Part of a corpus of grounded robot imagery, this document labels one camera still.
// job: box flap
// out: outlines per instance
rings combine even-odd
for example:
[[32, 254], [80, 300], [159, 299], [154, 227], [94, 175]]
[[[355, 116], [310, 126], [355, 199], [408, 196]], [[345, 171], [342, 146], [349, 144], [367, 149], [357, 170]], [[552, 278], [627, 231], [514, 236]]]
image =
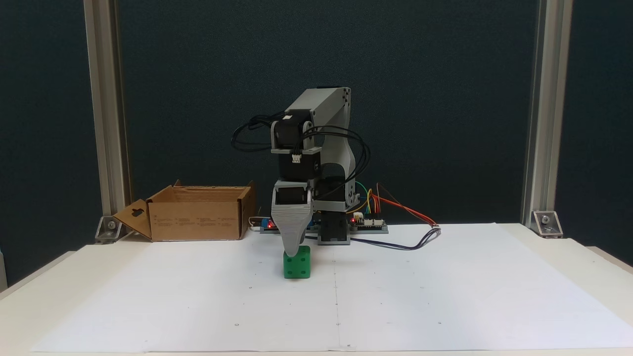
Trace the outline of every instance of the box flap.
[[240, 238], [244, 237], [244, 233], [246, 233], [248, 227], [250, 226], [248, 219], [255, 215], [256, 200], [257, 194], [255, 192], [255, 182], [251, 181], [248, 186], [244, 188], [242, 194], [240, 194], [240, 196], [238, 197], [238, 201], [240, 203], [239, 206], [241, 209], [241, 211], [239, 212]]
[[173, 193], [173, 187], [167, 186], [165, 189], [160, 192], [152, 195], [147, 199], [148, 203], [173, 203], [177, 201], [176, 196]]
[[147, 203], [143, 199], [128, 205], [128, 207], [116, 213], [114, 218], [146, 238], [152, 238], [147, 216]]

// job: green cube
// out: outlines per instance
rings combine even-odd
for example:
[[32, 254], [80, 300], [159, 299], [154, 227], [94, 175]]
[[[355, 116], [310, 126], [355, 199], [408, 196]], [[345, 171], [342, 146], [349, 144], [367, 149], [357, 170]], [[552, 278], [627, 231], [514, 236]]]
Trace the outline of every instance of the green cube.
[[310, 246], [299, 246], [293, 257], [284, 252], [284, 277], [310, 278]]

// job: green wire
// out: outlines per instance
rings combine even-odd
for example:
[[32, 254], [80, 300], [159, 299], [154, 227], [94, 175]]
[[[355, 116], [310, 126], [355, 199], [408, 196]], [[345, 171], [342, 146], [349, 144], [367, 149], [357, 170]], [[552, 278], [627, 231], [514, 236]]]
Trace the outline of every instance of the green wire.
[[[363, 183], [356, 181], [356, 183], [358, 185], [360, 185], [361, 187], [363, 187], [363, 189], [365, 190], [365, 196], [369, 196], [369, 190], [367, 190], [367, 188], [365, 188], [365, 186], [363, 185]], [[369, 204], [367, 205], [367, 207], [365, 208], [365, 213], [369, 212]]]
[[359, 186], [363, 187], [363, 189], [365, 190], [365, 196], [368, 196], [368, 195], [369, 195], [369, 190], [367, 190], [367, 188], [365, 188], [365, 186], [363, 185], [363, 183], [361, 183], [361, 182], [359, 182], [359, 181], [356, 181], [356, 183], [357, 183]]

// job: metal bracket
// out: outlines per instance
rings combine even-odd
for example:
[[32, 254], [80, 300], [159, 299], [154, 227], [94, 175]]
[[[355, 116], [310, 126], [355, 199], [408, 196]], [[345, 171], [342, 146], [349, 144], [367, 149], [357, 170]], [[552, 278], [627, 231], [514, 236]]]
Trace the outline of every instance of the metal bracket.
[[556, 212], [532, 212], [530, 228], [544, 239], [563, 239], [563, 229], [560, 227]]
[[111, 216], [101, 217], [97, 233], [94, 235], [95, 245], [108, 245], [123, 237], [123, 224]]

